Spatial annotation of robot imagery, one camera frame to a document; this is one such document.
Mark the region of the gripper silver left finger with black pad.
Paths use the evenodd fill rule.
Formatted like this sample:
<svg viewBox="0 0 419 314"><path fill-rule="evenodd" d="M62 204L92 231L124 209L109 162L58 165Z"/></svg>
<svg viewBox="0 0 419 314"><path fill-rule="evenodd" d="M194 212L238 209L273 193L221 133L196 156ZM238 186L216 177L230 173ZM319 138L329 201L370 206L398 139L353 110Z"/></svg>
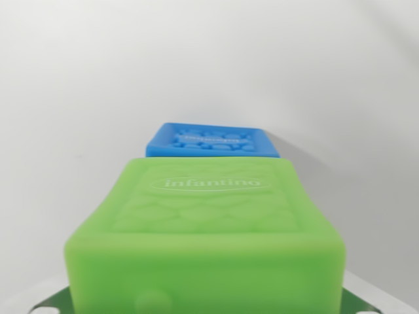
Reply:
<svg viewBox="0 0 419 314"><path fill-rule="evenodd" d="M8 297L1 313L74 313L67 275L49 277Z"/></svg>

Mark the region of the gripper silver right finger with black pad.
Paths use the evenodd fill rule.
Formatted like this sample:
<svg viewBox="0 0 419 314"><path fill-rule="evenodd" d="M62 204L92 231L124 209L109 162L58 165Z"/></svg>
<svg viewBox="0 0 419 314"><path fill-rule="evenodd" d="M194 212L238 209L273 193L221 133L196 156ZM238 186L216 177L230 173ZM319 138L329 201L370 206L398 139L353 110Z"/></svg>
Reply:
<svg viewBox="0 0 419 314"><path fill-rule="evenodd" d="M416 314L418 310L346 270L340 313Z"/></svg>

